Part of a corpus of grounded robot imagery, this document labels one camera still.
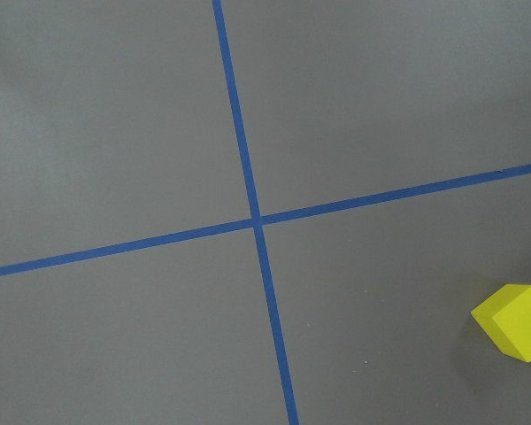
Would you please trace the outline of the yellow block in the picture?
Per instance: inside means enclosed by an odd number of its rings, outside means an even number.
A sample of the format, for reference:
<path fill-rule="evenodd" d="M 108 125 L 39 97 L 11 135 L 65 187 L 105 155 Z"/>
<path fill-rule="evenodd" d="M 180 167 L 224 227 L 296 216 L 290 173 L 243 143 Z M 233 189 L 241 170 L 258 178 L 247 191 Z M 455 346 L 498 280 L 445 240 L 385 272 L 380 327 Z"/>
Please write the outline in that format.
<path fill-rule="evenodd" d="M 530 284 L 505 284 L 471 315 L 501 353 L 531 362 Z"/>

